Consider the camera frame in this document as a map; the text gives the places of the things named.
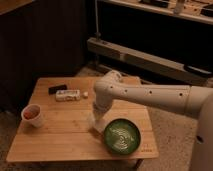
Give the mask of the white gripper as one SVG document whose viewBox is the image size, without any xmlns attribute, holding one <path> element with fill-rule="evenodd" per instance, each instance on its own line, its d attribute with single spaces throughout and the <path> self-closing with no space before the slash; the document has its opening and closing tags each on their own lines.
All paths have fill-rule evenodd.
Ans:
<svg viewBox="0 0 213 171">
<path fill-rule="evenodd" d="M 109 105 L 101 106 L 97 102 L 93 102 L 93 114 L 89 114 L 87 117 L 87 122 L 90 128 L 94 128 L 95 119 L 100 120 L 108 111 L 110 110 Z"/>
</svg>

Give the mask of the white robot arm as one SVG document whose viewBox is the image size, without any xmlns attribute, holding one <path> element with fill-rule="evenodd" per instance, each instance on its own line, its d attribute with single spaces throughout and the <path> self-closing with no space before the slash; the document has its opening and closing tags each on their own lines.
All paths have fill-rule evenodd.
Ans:
<svg viewBox="0 0 213 171">
<path fill-rule="evenodd" d="M 213 171 L 213 88 L 190 85 L 133 85 L 111 70 L 93 86 L 95 99 L 90 125 L 101 132 L 104 115 L 114 100 L 123 100 L 178 114 L 198 116 L 189 171 Z"/>
</svg>

